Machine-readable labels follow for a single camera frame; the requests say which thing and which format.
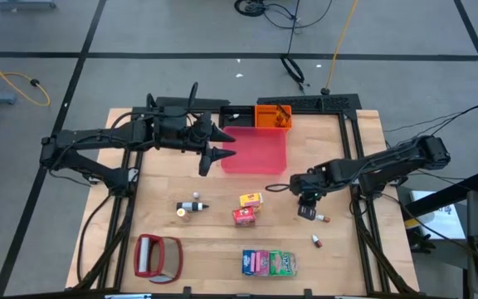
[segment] small box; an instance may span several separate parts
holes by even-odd
[[[266,250],[256,251],[256,276],[269,276],[270,269],[269,252]]]
[[[241,208],[253,207],[254,213],[260,212],[263,207],[263,195],[261,193],[256,194],[244,194],[239,197],[239,203]]]
[[[290,277],[296,275],[298,267],[294,253],[274,250],[269,254],[271,260],[270,276]]]
[[[256,215],[254,215],[254,209],[252,207],[235,210],[232,215],[237,227],[256,225]]]
[[[256,251],[255,250],[242,251],[242,273],[247,276],[252,276],[256,273]]]

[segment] wooden tabletop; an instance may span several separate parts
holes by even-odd
[[[128,110],[112,109],[107,125]],[[385,150],[378,112],[359,110],[358,123],[364,153]],[[349,122],[347,127],[349,138],[353,140]],[[122,155],[121,149],[102,149],[98,161],[109,167],[119,167]],[[292,174],[304,173],[309,167],[343,157],[339,122],[332,115],[293,115],[293,129],[287,135],[287,169],[280,176],[226,174],[216,162],[203,178],[198,176],[198,155],[171,149],[146,152],[121,291],[179,293],[183,287],[190,286],[193,293],[204,294],[299,295],[305,288],[310,288],[314,295],[365,295],[357,233],[348,210],[349,190],[330,193],[318,202],[318,213],[330,217],[330,223],[297,216],[298,198],[291,192],[264,190],[268,184],[288,183]],[[193,192],[199,192],[200,201],[209,204],[210,208],[192,214],[191,221],[184,223],[176,216],[175,203],[193,201]],[[256,226],[235,228],[232,210],[238,208],[239,195],[255,192],[262,192],[265,200]],[[385,193],[396,196],[390,187]],[[82,224],[106,194],[103,185],[91,188]],[[104,250],[113,201],[111,199],[95,215],[86,231],[83,275]],[[374,203],[385,255],[407,284],[418,289],[399,206],[386,197]],[[159,285],[134,275],[134,245],[142,233],[182,240],[184,265],[179,280]],[[312,234],[322,241],[322,248],[314,246]],[[294,252],[298,274],[296,277],[246,277],[241,274],[243,249]],[[67,278],[68,287],[77,283],[76,253],[77,248]],[[374,286],[380,290],[375,258],[372,253],[369,256]],[[117,252],[110,260],[107,286],[112,285],[116,263]]]

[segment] orange bin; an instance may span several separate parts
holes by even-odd
[[[289,105],[282,105],[283,110],[289,113],[290,119],[286,127],[276,126],[276,105],[256,105],[256,128],[278,128],[289,131],[292,128],[292,109]]]

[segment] red snack box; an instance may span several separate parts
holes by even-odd
[[[256,276],[269,276],[271,269],[269,252],[266,250],[256,251]]]
[[[234,210],[232,215],[237,227],[241,228],[256,225],[256,215],[254,215],[254,209],[252,207]]]

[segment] gray floor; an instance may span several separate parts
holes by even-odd
[[[79,51],[97,0],[59,1],[55,11],[5,12],[0,51]],[[263,17],[237,14],[232,0],[109,0],[91,45],[98,52],[283,52],[289,32]],[[278,1],[293,7],[294,1]],[[478,33],[478,1],[464,0]],[[326,1],[303,1],[303,23],[316,19]],[[351,1],[334,0],[328,16],[295,35],[292,51],[333,52]],[[476,50],[450,0],[361,1],[347,32],[343,53],[475,55]],[[4,71],[38,78],[51,107],[20,99],[0,105],[0,269],[37,171],[40,139],[51,133],[76,59],[0,59]],[[298,61],[317,94],[330,61]],[[26,81],[20,87],[43,100]],[[101,127],[109,108],[142,105],[146,93],[186,96],[194,81],[201,97],[254,104],[261,96],[299,95],[277,60],[117,60],[88,59],[69,110],[67,129]],[[9,91],[0,80],[0,91]],[[359,93],[365,109],[379,110],[392,129],[464,110],[478,103],[478,61],[338,61],[333,93]],[[397,143],[419,130],[386,134]],[[466,177],[478,172],[478,111],[461,117],[440,134],[452,162],[440,174]],[[441,189],[446,183],[415,176],[408,187]],[[46,178],[19,254],[7,295],[61,290],[75,246],[86,188]],[[458,297],[458,269],[415,257],[422,290]]]

